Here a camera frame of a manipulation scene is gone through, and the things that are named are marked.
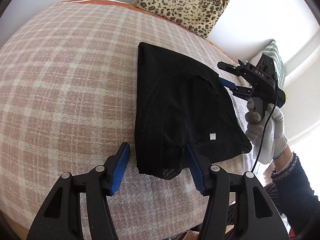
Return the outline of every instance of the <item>leopard print pillow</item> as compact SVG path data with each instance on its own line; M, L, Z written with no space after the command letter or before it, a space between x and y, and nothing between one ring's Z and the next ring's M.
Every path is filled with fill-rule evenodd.
M136 7L207 38L230 0L138 0Z

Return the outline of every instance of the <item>silver screw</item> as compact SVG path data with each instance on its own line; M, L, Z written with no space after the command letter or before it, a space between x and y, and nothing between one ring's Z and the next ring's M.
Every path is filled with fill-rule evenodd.
M212 170L212 171L220 171L220 167L217 166L217 165L212 165L212 166L211 166L211 170Z
M104 171L104 167L102 165L96 167L97 172Z
M254 174L251 171L248 171L245 175L250 179L254 177Z
M62 177L63 179L67 179L67 178L69 178L69 176L70 176L70 173L69 173L69 172L62 173L62 175L61 175L61 177Z

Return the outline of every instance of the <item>plaid blanket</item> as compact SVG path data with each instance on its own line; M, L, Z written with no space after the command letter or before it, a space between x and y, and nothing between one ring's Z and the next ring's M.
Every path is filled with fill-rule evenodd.
M234 62L174 23L121 5L54 3L0 50L0 209L29 228L58 177L103 164L121 142L131 157L108 197L119 239L161 239L202 222L207 198L188 169L166 181L139 175L134 150L138 44L144 41L217 68ZM245 129L245 101L232 97ZM243 174L252 154L219 163ZM81 195L84 238L90 239Z

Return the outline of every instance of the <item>garment label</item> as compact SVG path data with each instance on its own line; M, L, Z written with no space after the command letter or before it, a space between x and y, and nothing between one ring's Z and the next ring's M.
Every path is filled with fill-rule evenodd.
M211 133L210 134L210 140L215 140L216 139L216 134L215 133Z

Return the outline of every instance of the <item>gloved hand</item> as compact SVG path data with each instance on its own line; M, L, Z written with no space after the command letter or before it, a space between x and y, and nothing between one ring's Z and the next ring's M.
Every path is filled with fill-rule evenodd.
M254 109L255 105L254 105L253 99L250 98L248 100L247 108L249 112L247 112L244 116L246 121L248 122L247 130L245 134L249 138L249 140L252 141L253 144L255 144L255 141L257 140L257 138L262 135L266 119L269 117L273 106L274 106L273 104L268 105L265 117L261 121L260 114ZM275 123L274 138L273 138L274 140L273 141L273 144L274 144L273 159L276 159L282 154L284 149L287 147L287 143L288 143L288 139L284 134L284 116L278 106L276 106L269 122L271 122L272 119ZM263 139L263 144L268 143L265 140L266 140L266 137Z

